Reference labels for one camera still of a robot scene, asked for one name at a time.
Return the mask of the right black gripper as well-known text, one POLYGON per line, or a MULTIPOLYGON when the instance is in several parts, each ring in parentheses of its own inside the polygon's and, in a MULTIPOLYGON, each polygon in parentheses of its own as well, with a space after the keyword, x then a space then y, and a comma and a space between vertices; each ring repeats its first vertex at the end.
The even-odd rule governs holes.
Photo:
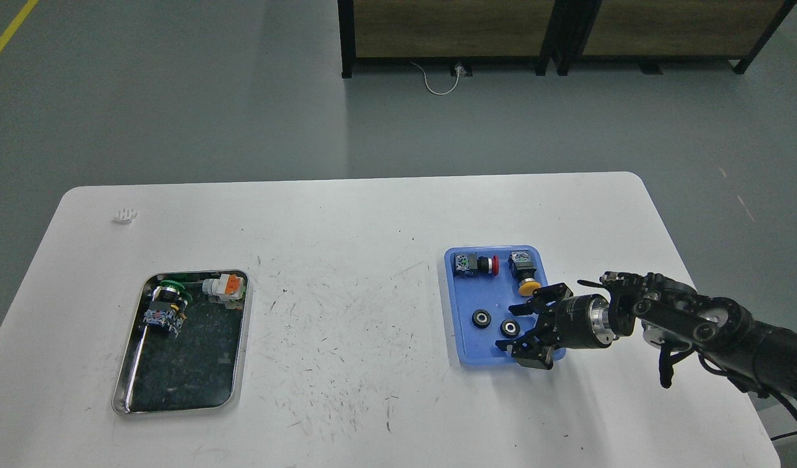
POLYGON ((601 295, 573 296, 565 283, 546 285, 521 304, 508 306, 515 317, 540 315, 536 328, 515 339, 500 339, 495 346, 518 365, 552 370, 568 349, 604 349, 618 335, 608 320, 609 302, 601 295))

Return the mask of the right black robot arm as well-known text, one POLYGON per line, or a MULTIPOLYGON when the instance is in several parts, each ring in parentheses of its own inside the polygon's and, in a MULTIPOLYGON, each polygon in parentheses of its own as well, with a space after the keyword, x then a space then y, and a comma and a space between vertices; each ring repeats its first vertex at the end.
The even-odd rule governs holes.
POLYGON ((509 308, 515 317, 536 316, 536 325, 498 340, 496 347, 522 367, 550 370, 556 350, 605 349, 640 323, 644 339, 659 350, 663 388, 672 385, 676 364, 697 356, 708 373, 739 391, 778 400, 797 424, 796 332, 756 320, 728 297, 701 295, 658 273, 608 270, 580 284, 605 295, 574 295, 564 283, 536 289, 509 308))

